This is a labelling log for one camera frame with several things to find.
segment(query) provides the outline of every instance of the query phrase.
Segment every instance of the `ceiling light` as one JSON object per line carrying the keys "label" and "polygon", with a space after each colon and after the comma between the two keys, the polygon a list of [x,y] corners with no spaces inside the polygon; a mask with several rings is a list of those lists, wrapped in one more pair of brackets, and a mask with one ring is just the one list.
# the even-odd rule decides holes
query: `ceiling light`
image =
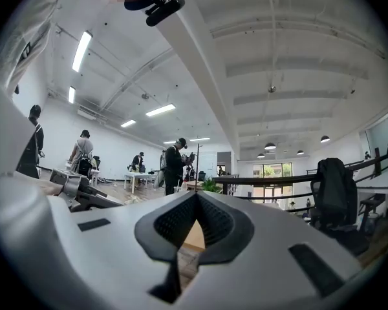
{"label": "ceiling light", "polygon": [[328,137],[328,136],[323,136],[322,138],[321,138],[321,142],[323,143],[323,142],[327,142],[327,141],[329,141],[330,140],[330,138]]}
{"label": "ceiling light", "polygon": [[190,141],[204,141],[204,140],[210,140],[210,138],[190,139]]}
{"label": "ceiling light", "polygon": [[147,112],[146,115],[148,117],[152,117],[152,116],[161,114],[162,112],[166,112],[166,111],[173,110],[173,109],[175,109],[174,105],[168,105],[168,106],[165,106],[165,107],[158,108],[158,109],[155,109],[153,111]]}
{"label": "ceiling light", "polygon": [[75,102],[75,92],[76,90],[73,87],[69,88],[69,102],[74,103]]}
{"label": "ceiling light", "polygon": [[130,121],[128,121],[128,122],[122,124],[121,127],[128,127],[128,126],[130,126],[130,125],[132,125],[132,124],[135,124],[135,123],[136,123],[136,121],[134,121],[133,119],[131,119]]}
{"label": "ceiling light", "polygon": [[266,146],[264,146],[264,149],[266,150],[275,149],[275,148],[276,148],[276,145],[272,142],[269,142],[266,144]]}
{"label": "ceiling light", "polygon": [[88,48],[89,42],[92,39],[92,35],[85,31],[80,39],[78,49],[76,50],[75,58],[73,60],[72,69],[79,72],[80,64],[82,63],[83,56],[85,55],[86,48]]}

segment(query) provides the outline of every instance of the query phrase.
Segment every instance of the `black pants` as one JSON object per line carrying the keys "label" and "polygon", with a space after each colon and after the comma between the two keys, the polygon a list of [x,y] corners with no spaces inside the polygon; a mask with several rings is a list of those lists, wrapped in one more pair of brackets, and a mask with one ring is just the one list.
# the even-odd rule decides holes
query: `black pants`
{"label": "black pants", "polygon": [[19,164],[16,171],[18,171],[26,176],[39,179],[39,173],[38,173],[38,170],[36,169],[35,165]]}
{"label": "black pants", "polygon": [[174,194],[174,187],[182,185],[182,178],[176,174],[166,173],[166,195]]}

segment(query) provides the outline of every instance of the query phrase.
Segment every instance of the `white ceiling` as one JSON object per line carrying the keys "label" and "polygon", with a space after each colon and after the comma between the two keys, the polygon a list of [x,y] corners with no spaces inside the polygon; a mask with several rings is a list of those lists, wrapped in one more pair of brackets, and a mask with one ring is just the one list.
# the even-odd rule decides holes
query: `white ceiling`
{"label": "white ceiling", "polygon": [[[360,0],[186,0],[158,29],[122,4],[59,3],[49,87],[64,98],[76,87],[78,103],[111,126],[135,119],[125,131],[153,143],[229,140],[240,144],[240,159],[252,160],[272,141],[276,158],[293,158],[318,149],[322,135],[337,140],[388,109],[388,44]],[[75,73],[85,30],[93,39]],[[200,58],[184,51],[189,39]],[[145,116],[168,103],[177,109]]]}

